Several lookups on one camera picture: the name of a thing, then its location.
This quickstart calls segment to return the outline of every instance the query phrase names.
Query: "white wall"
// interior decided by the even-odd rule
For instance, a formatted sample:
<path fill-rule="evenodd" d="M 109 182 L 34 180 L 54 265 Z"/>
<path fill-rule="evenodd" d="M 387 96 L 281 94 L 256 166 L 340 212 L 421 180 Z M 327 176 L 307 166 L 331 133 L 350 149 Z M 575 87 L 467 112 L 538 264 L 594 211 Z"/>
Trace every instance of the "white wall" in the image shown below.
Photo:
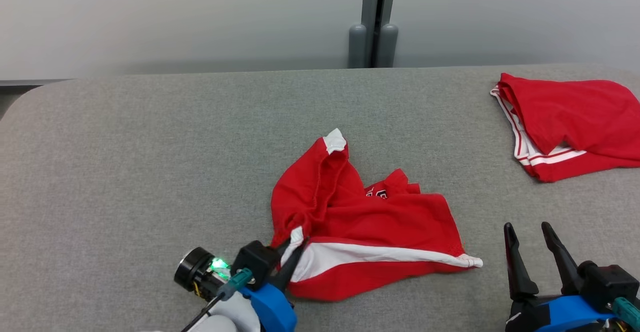
<path fill-rule="evenodd" d="M 393 0 L 394 66 L 597 62 L 640 72 L 640 0 Z"/>
<path fill-rule="evenodd" d="M 0 0 L 0 81 L 343 68 L 362 0 Z"/>

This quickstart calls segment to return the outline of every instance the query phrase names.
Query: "gray table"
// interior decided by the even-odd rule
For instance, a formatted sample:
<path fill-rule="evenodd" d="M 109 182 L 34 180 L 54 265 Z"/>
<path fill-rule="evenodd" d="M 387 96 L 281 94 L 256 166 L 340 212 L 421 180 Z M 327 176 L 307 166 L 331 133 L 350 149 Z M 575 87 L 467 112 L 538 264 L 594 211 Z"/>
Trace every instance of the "gray table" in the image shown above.
<path fill-rule="evenodd" d="M 484 268 L 297 301 L 299 331 L 503 330 L 506 221 L 541 293 L 560 289 L 542 221 L 576 261 L 640 277 L 640 170 L 532 180 L 489 96 L 503 71 L 640 91 L 630 72 L 535 65 L 140 75 L 26 93 L 0 122 L 0 330 L 180 330 L 203 307 L 172 280 L 183 254 L 202 245 L 231 261 L 269 241 L 274 183 L 335 127 L 365 184 L 403 168 L 444 194 Z"/>

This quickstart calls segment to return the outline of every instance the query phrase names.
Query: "green led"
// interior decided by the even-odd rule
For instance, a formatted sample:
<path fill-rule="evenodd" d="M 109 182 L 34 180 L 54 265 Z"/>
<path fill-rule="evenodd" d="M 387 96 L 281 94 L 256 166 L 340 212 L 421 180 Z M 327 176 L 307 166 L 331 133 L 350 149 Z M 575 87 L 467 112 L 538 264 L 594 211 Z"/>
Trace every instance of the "green led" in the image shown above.
<path fill-rule="evenodd" d="M 222 261 L 222 259 L 218 259 L 217 257 L 211 261 L 211 269 L 215 268 L 229 268 L 229 265 Z"/>

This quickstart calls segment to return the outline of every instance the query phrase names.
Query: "red garment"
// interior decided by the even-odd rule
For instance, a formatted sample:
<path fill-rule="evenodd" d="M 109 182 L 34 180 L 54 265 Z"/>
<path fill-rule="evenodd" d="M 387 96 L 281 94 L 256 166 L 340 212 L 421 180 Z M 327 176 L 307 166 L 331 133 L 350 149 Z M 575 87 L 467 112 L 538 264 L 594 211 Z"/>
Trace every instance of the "red garment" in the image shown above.
<path fill-rule="evenodd" d="M 272 245 L 309 237 L 289 285 L 338 301 L 406 277 L 481 267 L 465 254 L 442 195 L 421 194 L 402 170 L 365 189 L 340 130 L 320 138 L 273 189 Z"/>
<path fill-rule="evenodd" d="M 543 182 L 640 166 L 640 102 L 620 84 L 503 73 L 491 94 L 513 128 L 514 156 Z"/>

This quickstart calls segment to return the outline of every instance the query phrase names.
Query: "yellow wire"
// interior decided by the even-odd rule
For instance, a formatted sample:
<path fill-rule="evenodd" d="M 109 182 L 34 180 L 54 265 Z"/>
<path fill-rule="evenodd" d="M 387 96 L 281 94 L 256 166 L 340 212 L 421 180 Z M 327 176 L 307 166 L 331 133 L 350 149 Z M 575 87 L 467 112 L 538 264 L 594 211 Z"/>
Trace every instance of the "yellow wire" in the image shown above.
<path fill-rule="evenodd" d="M 200 290 L 198 289 L 198 284 L 196 284 L 196 282 L 195 282 L 195 281 L 193 282 L 193 286 L 194 286 L 194 288 L 195 288 L 195 290 L 196 290 L 196 296 L 198 296 L 198 297 L 202 297 L 202 296 L 200 295 Z"/>
<path fill-rule="evenodd" d="M 619 328 L 620 328 L 620 331 L 622 331 L 622 332 L 627 332 L 627 330 L 625 330 L 625 329 L 622 327 L 622 325 L 620 325 L 620 323 L 618 323 L 618 322 L 616 321 L 616 322 L 615 322 L 615 324 L 617 325 L 617 327 L 619 327 Z"/>

